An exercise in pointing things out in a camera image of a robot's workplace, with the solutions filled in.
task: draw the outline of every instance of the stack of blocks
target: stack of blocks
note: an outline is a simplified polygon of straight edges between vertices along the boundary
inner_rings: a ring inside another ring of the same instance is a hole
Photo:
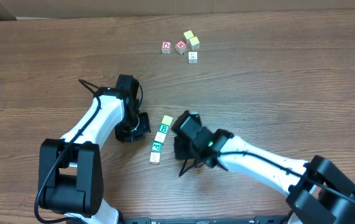
[[[191,47],[192,50],[200,48],[200,40],[198,37],[194,36],[194,33],[189,30],[184,32],[184,40],[177,42],[175,48],[179,54],[184,54],[187,51],[187,44]],[[171,43],[167,41],[162,41],[162,53],[170,54]],[[188,53],[188,63],[198,63],[198,52],[189,52]]]
[[[173,118],[167,115],[162,119],[157,135],[155,136],[155,141],[151,146],[150,163],[152,164],[160,163],[160,153],[172,121]]]

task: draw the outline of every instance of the wall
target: wall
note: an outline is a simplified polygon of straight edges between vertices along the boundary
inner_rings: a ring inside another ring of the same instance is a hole
[[[346,8],[355,0],[0,0],[2,14],[42,18]]]

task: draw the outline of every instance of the wood grain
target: wood grain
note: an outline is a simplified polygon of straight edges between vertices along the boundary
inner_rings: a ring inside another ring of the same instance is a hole
[[[201,41],[196,65],[160,53],[187,29]],[[355,10],[0,22],[0,223],[35,222],[40,144],[91,104],[77,79],[113,86],[120,73],[142,84],[153,130],[165,114],[195,110],[212,131],[296,159],[325,156],[355,182]],[[244,175],[202,167],[178,178],[173,136],[159,166],[149,164],[155,132],[133,144],[109,137],[101,158],[111,206],[151,218],[288,212]]]

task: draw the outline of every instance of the wooden table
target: wooden table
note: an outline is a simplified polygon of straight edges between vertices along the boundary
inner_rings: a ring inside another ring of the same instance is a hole
[[[191,29],[198,64],[160,53]],[[39,147],[84,115],[92,95],[79,83],[113,86],[119,74],[144,88],[153,130],[163,115],[201,114],[282,156],[331,159],[355,182],[355,10],[0,22],[0,222],[34,223]],[[104,197],[127,217],[242,218],[286,214],[277,192],[245,175],[182,165],[165,142],[101,151]],[[46,210],[45,218],[59,217]]]

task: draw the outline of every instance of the alphabet cube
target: alphabet cube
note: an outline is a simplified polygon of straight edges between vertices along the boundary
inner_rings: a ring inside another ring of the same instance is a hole
[[[190,39],[190,47],[192,50],[196,50],[200,48],[200,40],[197,37],[193,37]]]
[[[162,41],[162,53],[170,54],[170,47],[172,44],[170,42]]]
[[[186,43],[190,44],[190,38],[193,38],[194,37],[194,34],[192,33],[192,31],[187,31],[187,32],[184,32],[184,40]]]
[[[197,63],[197,62],[198,62],[198,52],[189,52],[188,63]]]
[[[176,51],[180,54],[184,54],[184,52],[187,50],[187,44],[184,43],[183,40],[177,42],[176,44]]]

